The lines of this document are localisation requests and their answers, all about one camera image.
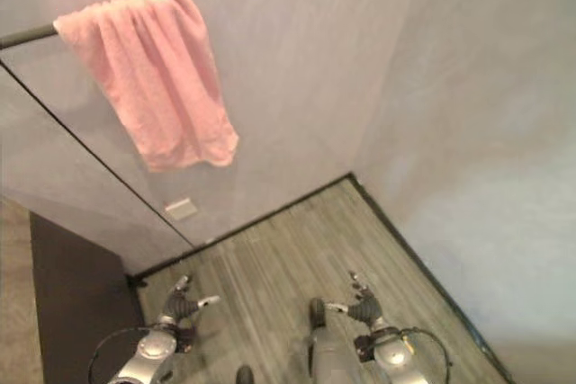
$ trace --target white wall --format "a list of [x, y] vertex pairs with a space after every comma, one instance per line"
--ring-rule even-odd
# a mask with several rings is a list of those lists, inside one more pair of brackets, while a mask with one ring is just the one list
[[[0, 32], [51, 22], [96, 1], [0, 0]], [[351, 169], [409, 0], [195, 2], [240, 135], [227, 168], [149, 174], [96, 84], [58, 38], [0, 57], [157, 210], [190, 196], [200, 213], [175, 225], [200, 244]]]
[[190, 246], [0, 69], [0, 193], [140, 272]]
[[355, 169], [518, 382], [576, 382], [576, 0], [412, 0]]

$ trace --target black floor trim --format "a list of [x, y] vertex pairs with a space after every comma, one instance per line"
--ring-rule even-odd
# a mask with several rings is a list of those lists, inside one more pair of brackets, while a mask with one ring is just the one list
[[178, 229], [176, 229], [176, 227], [174, 225], [172, 225], [172, 223], [166, 219], [164, 217], [164, 215], [162, 215], [162, 213], [160, 213], [158, 210], [154, 209], [154, 207], [147, 202], [146, 200], [144, 200], [144, 198], [136, 192], [136, 190], [134, 188], [132, 188], [130, 186], [130, 184], [128, 182], [126, 182], [124, 179], [122, 179], [114, 170], [112, 170], [112, 168], [106, 164], [102, 158], [100, 158], [84, 141], [82, 141], [82, 139], [80, 139], [80, 137], [78, 135], [76, 135], [74, 133], [74, 131], [72, 129], [70, 129], [63, 121], [60, 120], [60, 118], [48, 107], [48, 105], [46, 105], [42, 99], [40, 99], [31, 89], [30, 87], [28, 87], [21, 79], [19, 76], [17, 76], [14, 71], [9, 68], [8, 65], [6, 65], [4, 63], [4, 61], [2, 59], [0, 59], [0, 67], [2, 67], [6, 73], [16, 82], [18, 83], [18, 85], [24, 90], [24, 92], [26, 92], [34, 101], [36, 101], [36, 103], [38, 103], [38, 105], [59, 125], [61, 126], [80, 146], [82, 146], [82, 148], [88, 152], [88, 154], [93, 157], [96, 161], [98, 161], [100, 164], [102, 164], [102, 166], [110, 172], [111, 175], [113, 175], [116, 180], [118, 180], [118, 182], [122, 183], [130, 192], [132, 192], [134, 194], [134, 196], [136, 196], [136, 198], [138, 198], [140, 201], [142, 201], [142, 203], [144, 203], [144, 205], [146, 207], [148, 207], [150, 210], [152, 210], [154, 213], [156, 213], [156, 215], [162, 219], [163, 222], [165, 222], [169, 227], [171, 227], [179, 237], [182, 238], [182, 240], [184, 240], [189, 246], [194, 246], [192, 243], [190, 243], [190, 241], [185, 237], [184, 234], [182, 234], [180, 231], [178, 231]]
[[488, 361], [492, 364], [492, 366], [498, 371], [498, 373], [502, 376], [502, 378], [508, 384], [516, 384], [516, 382], [512, 379], [510, 372], [504, 367], [500, 359], [496, 356], [496, 354], [492, 351], [488, 343], [484, 340], [478, 329], [474, 326], [470, 318], [464, 314], [464, 312], [460, 309], [456, 301], [448, 294], [448, 291], [442, 286], [438, 279], [434, 276], [434, 274], [426, 267], [426, 265], [422, 262], [418, 254], [412, 249], [409, 243], [406, 241], [404, 236], [400, 233], [400, 231], [392, 224], [392, 222], [388, 219], [384, 211], [381, 209], [380, 205], [376, 202], [376, 200], [368, 193], [368, 191], [364, 188], [354, 174], [350, 174], [348, 180], [354, 185], [355, 189], [358, 193], [364, 198], [364, 201], [370, 206], [372, 212], [376, 217], [388, 228], [392, 236], [396, 239], [398, 244], [404, 249], [406, 254], [412, 259], [412, 261], [418, 266], [418, 268], [424, 273], [427, 279], [432, 283], [434, 288], [440, 293], [440, 295], [444, 298], [445, 302], [448, 304], [450, 309], [456, 314], [456, 316], [462, 321], [462, 324], [470, 333], [473, 341], [478, 345], [480, 351], [486, 356]]
[[254, 220], [251, 220], [247, 224], [242, 225], [241, 227], [236, 228], [236, 229], [224, 234], [223, 236], [216, 238], [216, 240], [214, 240], [213, 242], [198, 246], [195, 249], [193, 249], [192, 251], [186, 252], [185, 254], [179, 255], [175, 258], [170, 258], [169, 260], [166, 260], [160, 264], [154, 265], [143, 272], [137, 273], [134, 275], [133, 279], [137, 283], [140, 283], [140, 281], [142, 281], [144, 278], [148, 278], [149, 276], [151, 276], [152, 274], [154, 274], [156, 272], [164, 270], [173, 264], [179, 263], [180, 261], [188, 258], [189, 256], [192, 256], [194, 254], [198, 254], [199, 252], [203, 251], [204, 249], [206, 249], [208, 247], [217, 245], [219, 242], [226, 240], [227, 238], [230, 238], [232, 236], [235, 236], [235, 235], [237, 235], [237, 233], [244, 231], [245, 229], [248, 229], [255, 224], [258, 224], [265, 219], [272, 218], [275, 214], [280, 213], [281, 211], [284, 211], [286, 209], [290, 209], [292, 206], [295, 206], [296, 204], [298, 204], [304, 200], [308, 200], [311, 196], [316, 195], [317, 193], [320, 193], [320, 192], [324, 191], [325, 189], [328, 189], [330, 186], [334, 186], [335, 184], [340, 183], [343, 180], [348, 179], [350, 177], [350, 175], [351, 175], [350, 173], [344, 174], [344, 175], [338, 177], [338, 179], [335, 179], [332, 182], [325, 184], [324, 186], [320, 186], [320, 188], [315, 189], [314, 191], [309, 192], [306, 195], [303, 195], [300, 198], [297, 198], [296, 200], [291, 201], [288, 204], [283, 205], [281, 208], [273, 210], [269, 213], [266, 213], [264, 216], [261, 216], [260, 218], [257, 218]]

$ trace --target metal rod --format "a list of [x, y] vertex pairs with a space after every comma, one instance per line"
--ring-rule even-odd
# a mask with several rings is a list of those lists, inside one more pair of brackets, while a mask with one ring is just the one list
[[56, 34], [56, 29], [54, 29], [52, 24], [46, 24], [45, 26], [36, 27], [27, 31], [18, 31], [11, 35], [0, 37], [0, 50], [30, 42], [32, 40], [40, 40]]

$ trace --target metal robot arm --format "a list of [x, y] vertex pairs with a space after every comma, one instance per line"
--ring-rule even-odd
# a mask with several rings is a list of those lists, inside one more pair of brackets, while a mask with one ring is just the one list
[[358, 336], [355, 341], [356, 353], [360, 362], [376, 361], [392, 384], [428, 384], [414, 361], [414, 352], [406, 335], [425, 333], [438, 342], [444, 352], [446, 363], [445, 383], [450, 380], [451, 365], [447, 351], [435, 335], [416, 327], [400, 330], [387, 326], [380, 302], [367, 285], [358, 280], [355, 272], [350, 272], [353, 288], [357, 290], [358, 302], [347, 306], [340, 303], [326, 303], [326, 308], [344, 313], [360, 321], [370, 329], [369, 335]]
[[180, 278], [168, 293], [157, 323], [140, 339], [133, 357], [108, 384], [159, 384], [172, 376], [174, 354], [187, 353], [192, 343], [193, 329], [179, 327], [180, 321], [220, 300], [219, 296], [186, 299], [189, 283], [188, 276]]

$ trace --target wooden floor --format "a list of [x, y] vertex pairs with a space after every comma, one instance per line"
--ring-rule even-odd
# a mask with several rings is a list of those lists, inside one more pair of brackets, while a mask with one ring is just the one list
[[[504, 382], [348, 180], [150, 276], [139, 295], [148, 322], [183, 273], [194, 276], [193, 296], [222, 296], [198, 316], [199, 342], [178, 356], [172, 382], [232, 383], [248, 363], [256, 383], [306, 383], [308, 301], [349, 302], [347, 269], [371, 284], [390, 324], [420, 326], [445, 341], [453, 383]], [[365, 333], [342, 316], [329, 316], [328, 325], [351, 351]], [[365, 382], [382, 382], [373, 366], [362, 370]]]
[[0, 382], [41, 384], [29, 212], [3, 198], [0, 214]]

